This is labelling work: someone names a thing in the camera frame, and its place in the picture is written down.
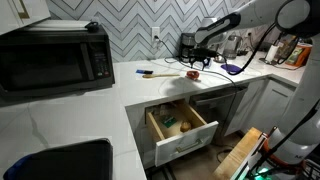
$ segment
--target drawer handle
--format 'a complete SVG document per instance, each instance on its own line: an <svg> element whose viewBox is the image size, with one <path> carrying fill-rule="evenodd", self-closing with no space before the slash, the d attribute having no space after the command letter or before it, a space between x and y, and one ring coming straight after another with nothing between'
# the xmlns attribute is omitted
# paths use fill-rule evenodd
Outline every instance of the drawer handle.
<svg viewBox="0 0 320 180"><path fill-rule="evenodd" d="M196 147L196 146L198 146L198 145L200 145L202 143L203 143L203 141L201 139L197 139L196 142L193 143L193 144L190 144L190 145L188 145L186 147L183 147L183 148L182 147L177 147L176 149L177 149L178 153L182 153L182 152L184 152L184 151L186 151L188 149L191 149L193 147Z"/></svg>
<svg viewBox="0 0 320 180"><path fill-rule="evenodd" d="M16 8L17 8L17 10L18 10L19 17L20 17L21 19L29 19L30 16L29 16L29 14L28 14L28 11L27 11L26 6L24 5L23 0L19 0L19 2L20 2L20 5L21 5L21 6L19 6L19 5L17 4L18 2L17 2L17 3L14 2L15 6L16 6Z"/></svg>

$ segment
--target green light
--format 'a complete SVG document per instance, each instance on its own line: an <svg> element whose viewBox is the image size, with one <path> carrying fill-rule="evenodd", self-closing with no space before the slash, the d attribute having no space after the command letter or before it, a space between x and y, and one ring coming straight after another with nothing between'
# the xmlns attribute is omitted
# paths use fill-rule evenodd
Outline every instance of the green light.
<svg viewBox="0 0 320 180"><path fill-rule="evenodd" d="M268 168L262 168L262 169L259 171L259 173L264 173L264 172L267 172L267 171L269 171ZM257 177L255 177L254 179L255 179L255 180L271 180L271 179L268 178L268 177L263 178L263 177L261 177L261 176L257 176Z"/></svg>

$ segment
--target microwave control panel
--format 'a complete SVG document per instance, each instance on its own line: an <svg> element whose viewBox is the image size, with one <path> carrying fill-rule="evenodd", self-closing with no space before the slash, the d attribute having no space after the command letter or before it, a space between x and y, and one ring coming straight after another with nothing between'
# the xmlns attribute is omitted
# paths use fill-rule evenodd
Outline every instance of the microwave control panel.
<svg viewBox="0 0 320 180"><path fill-rule="evenodd" d="M94 53L94 74L95 77L98 78L104 78L104 77L109 77L110 76L110 72L109 72L109 68L108 68L108 61L107 61L107 57L106 54L104 52L95 52Z"/></svg>

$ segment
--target floor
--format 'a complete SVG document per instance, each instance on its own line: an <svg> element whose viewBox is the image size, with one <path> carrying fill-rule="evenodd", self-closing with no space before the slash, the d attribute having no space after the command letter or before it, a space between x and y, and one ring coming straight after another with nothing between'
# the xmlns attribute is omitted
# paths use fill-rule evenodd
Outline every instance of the floor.
<svg viewBox="0 0 320 180"><path fill-rule="evenodd" d="M148 179L152 180L201 180L207 179L219 166L220 161L228 155L224 150L231 150L241 140L238 134L231 134L219 142L191 152L169 164L146 171Z"/></svg>

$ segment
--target dishwasher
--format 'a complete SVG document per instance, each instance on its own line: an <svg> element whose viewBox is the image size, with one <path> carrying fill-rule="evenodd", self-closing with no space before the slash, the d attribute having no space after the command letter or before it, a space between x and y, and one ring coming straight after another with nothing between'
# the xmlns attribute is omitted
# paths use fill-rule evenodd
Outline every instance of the dishwasher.
<svg viewBox="0 0 320 180"><path fill-rule="evenodd" d="M219 125L214 140L228 135L225 133L247 91L248 85L227 87L190 97L189 104L207 123L218 121Z"/></svg>

